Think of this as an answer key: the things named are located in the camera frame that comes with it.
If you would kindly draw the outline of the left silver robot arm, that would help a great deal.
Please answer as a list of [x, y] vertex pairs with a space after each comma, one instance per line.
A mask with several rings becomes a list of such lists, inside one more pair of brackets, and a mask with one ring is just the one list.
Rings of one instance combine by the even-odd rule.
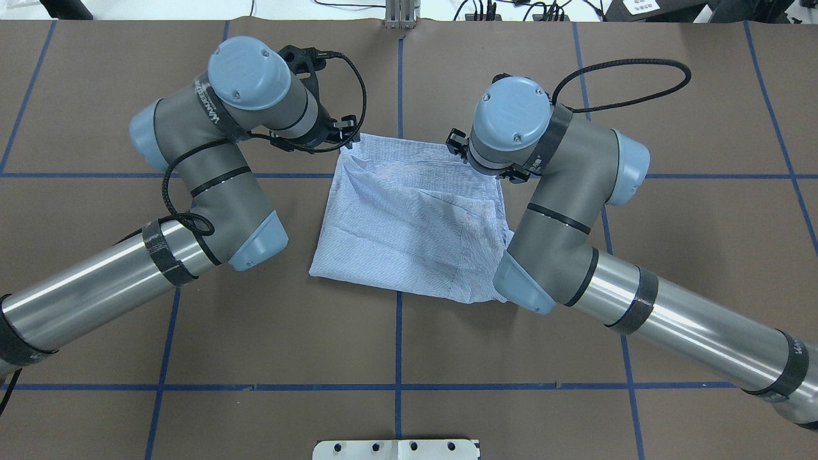
[[318, 71], [336, 50], [273, 50], [251, 36], [228, 38], [187, 86], [134, 116], [134, 148], [162, 171], [167, 215], [102, 252], [2, 297], [2, 378], [222, 263], [237, 271], [286, 247], [274, 205], [240, 151], [264, 139], [315, 154], [358, 142], [362, 116], [333, 118]]

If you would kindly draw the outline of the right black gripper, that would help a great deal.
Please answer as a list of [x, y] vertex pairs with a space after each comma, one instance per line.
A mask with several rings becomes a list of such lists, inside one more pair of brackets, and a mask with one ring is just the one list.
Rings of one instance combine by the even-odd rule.
[[[468, 159], [468, 135], [457, 128], [452, 128], [446, 138], [446, 146], [450, 154], [461, 159]], [[478, 160], [473, 161], [473, 167], [477, 172], [486, 176], [494, 176], [498, 180], [507, 180], [513, 184], [526, 183], [531, 178], [531, 174], [525, 169], [520, 170], [514, 165], [505, 166], [500, 169], [489, 168]]]

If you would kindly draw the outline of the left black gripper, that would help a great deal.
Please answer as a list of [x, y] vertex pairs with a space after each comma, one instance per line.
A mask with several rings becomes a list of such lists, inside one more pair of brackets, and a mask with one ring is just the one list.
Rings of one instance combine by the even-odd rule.
[[321, 144], [336, 145], [339, 148], [352, 149], [360, 141], [360, 125], [355, 114], [343, 116], [340, 120], [331, 118], [327, 112], [319, 112], [315, 123], [306, 134], [295, 139], [284, 139], [275, 135], [272, 146], [284, 151], [315, 152]]

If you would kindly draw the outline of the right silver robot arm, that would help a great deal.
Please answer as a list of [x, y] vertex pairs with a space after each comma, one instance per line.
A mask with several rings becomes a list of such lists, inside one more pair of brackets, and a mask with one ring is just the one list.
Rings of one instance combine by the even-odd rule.
[[480, 96], [470, 131], [452, 129], [446, 146], [491, 178], [537, 178], [493, 275], [502, 297], [538, 314], [555, 305], [584, 312], [816, 430], [815, 344], [590, 242], [605, 208], [630, 201], [645, 181], [651, 154], [642, 143], [558, 103], [528, 77], [500, 73]]

